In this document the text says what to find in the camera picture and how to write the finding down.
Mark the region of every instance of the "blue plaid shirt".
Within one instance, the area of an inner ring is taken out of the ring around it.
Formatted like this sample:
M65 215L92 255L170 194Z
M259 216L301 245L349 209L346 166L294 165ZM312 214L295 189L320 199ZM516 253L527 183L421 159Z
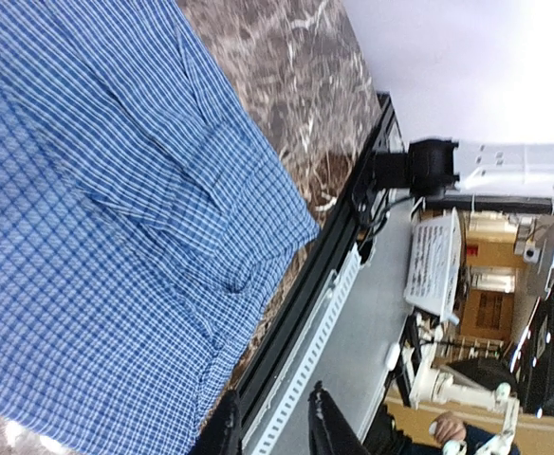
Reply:
M316 233L174 1L0 2L0 414L185 453Z

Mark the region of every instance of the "shirt sleeve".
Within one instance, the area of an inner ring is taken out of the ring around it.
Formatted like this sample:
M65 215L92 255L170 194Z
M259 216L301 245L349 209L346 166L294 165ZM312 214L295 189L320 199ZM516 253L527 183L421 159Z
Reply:
M465 442L471 451L471 455L474 455L477 448L481 447L494 437L492 433L485 431L484 429L474 427L473 425L465 424L465 427L467 428L467 438L465 439ZM521 455L519 448L516 445L512 445L509 455Z

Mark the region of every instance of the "marble countertop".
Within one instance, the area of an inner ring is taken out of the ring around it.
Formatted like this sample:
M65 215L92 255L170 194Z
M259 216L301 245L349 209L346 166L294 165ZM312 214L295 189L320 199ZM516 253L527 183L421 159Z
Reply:
M178 0L322 224L379 102L341 0ZM268 305L232 386L302 268L299 251Z

